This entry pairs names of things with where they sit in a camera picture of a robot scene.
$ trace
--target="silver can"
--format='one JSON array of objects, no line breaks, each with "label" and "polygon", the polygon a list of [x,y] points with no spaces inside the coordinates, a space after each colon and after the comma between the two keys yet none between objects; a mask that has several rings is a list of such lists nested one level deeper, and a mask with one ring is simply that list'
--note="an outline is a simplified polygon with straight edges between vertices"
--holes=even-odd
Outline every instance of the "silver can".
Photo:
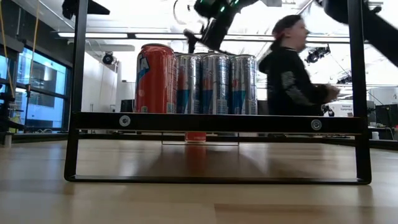
[{"label": "silver can", "polygon": [[257,115],[257,62],[253,55],[231,58],[231,113]]},{"label": "silver can", "polygon": [[177,56],[177,113],[200,113],[200,57]]},{"label": "silver can", "polygon": [[204,114],[228,114],[229,59],[224,54],[202,58],[202,110]]}]

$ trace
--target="energy drink can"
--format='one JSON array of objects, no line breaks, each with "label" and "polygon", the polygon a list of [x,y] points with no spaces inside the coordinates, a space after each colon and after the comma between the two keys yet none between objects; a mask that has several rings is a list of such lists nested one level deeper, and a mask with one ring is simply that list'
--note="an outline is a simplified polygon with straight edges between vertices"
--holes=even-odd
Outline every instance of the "energy drink can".
[{"label": "energy drink can", "polygon": [[257,115],[257,62],[255,56],[231,58],[231,113]]},{"label": "energy drink can", "polygon": [[200,113],[200,57],[180,54],[177,57],[177,113]]},{"label": "energy drink can", "polygon": [[161,44],[142,46],[137,58],[137,113],[175,113],[177,102],[176,58]]},{"label": "energy drink can", "polygon": [[224,54],[202,58],[202,110],[204,114],[228,114],[229,60]]}]

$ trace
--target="metal pole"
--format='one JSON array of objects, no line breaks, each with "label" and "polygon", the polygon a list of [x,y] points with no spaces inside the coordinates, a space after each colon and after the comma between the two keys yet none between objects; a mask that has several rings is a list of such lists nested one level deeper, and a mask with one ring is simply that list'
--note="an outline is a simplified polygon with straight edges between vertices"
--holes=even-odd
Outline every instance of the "metal pole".
[{"label": "metal pole", "polygon": [[83,72],[85,61],[85,43],[87,26],[88,0],[79,0],[75,23],[75,45],[73,46],[72,92],[70,95],[71,116],[68,134],[67,156],[65,159],[64,178],[71,180],[76,175],[79,130],[76,129],[74,113],[81,111],[83,93]]},{"label": "metal pole", "polygon": [[360,136],[355,137],[357,178],[362,182],[370,182],[372,174],[369,151],[368,112],[366,106],[362,6],[363,0],[348,0],[354,115],[361,118],[360,125],[362,132]]}]

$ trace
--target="ceiling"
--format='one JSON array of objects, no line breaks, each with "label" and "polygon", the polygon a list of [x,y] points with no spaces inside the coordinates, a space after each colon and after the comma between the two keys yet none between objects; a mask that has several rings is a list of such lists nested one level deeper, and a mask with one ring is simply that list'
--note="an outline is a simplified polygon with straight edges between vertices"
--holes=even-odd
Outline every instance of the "ceiling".
[{"label": "ceiling", "polygon": [[[13,0],[28,12],[35,14],[37,3],[32,0]],[[87,32],[182,32],[190,29],[200,30],[202,20],[194,11],[188,11],[187,5],[193,5],[195,0],[95,0],[107,7],[111,14],[108,16],[88,15]],[[309,0],[282,0],[282,7],[267,7],[262,1],[246,7],[238,14],[230,27],[229,34],[271,34],[271,30],[278,19],[288,14],[296,14]],[[40,0],[40,20],[60,32],[72,32],[74,21],[68,21],[62,16],[63,0]],[[394,9],[398,7],[396,0],[373,0],[374,4],[382,6],[381,17],[391,24],[398,26],[398,17]],[[306,25],[312,34],[316,35],[347,35],[348,27],[330,19],[323,9],[315,3],[302,11]],[[151,41],[173,46],[176,51],[187,48],[181,40]],[[146,40],[97,40],[91,45],[134,45],[139,49],[147,44]],[[261,57],[269,47],[269,43],[260,42],[223,42],[221,49],[234,54],[252,54]],[[336,83],[340,76],[350,70],[349,45],[331,44],[331,54],[317,63],[307,65],[307,70],[313,82]],[[367,82],[371,84],[398,85],[398,69],[386,60],[371,46],[365,46]],[[303,51],[300,56],[306,57]]]}]

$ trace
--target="red can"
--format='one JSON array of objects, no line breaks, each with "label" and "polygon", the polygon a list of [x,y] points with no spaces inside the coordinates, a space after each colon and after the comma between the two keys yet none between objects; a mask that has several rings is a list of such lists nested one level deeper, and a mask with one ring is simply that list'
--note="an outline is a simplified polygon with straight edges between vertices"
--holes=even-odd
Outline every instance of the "red can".
[{"label": "red can", "polygon": [[175,113],[175,63],[170,47],[162,44],[142,46],[137,58],[136,113]]}]

